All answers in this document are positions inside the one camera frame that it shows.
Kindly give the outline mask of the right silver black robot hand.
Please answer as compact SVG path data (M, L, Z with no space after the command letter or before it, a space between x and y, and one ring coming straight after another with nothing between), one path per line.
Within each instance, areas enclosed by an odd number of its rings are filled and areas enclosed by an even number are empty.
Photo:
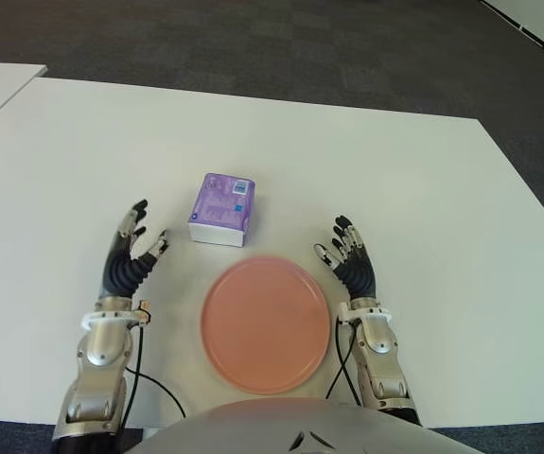
M335 237L332 244L340 256L336 256L319 243L313 246L314 252L342 282L351 300L376 299L375 271L360 232L344 215L335 218L333 232Z

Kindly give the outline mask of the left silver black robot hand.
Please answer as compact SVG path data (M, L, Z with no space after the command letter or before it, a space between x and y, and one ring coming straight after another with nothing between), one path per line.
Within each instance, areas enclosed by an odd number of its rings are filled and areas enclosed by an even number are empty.
M136 240L147 231L138 224L146 217L148 204L146 199L139 201L119 223L103 267L100 298L131 298L167 250L167 232L163 231L144 253L132 256Z

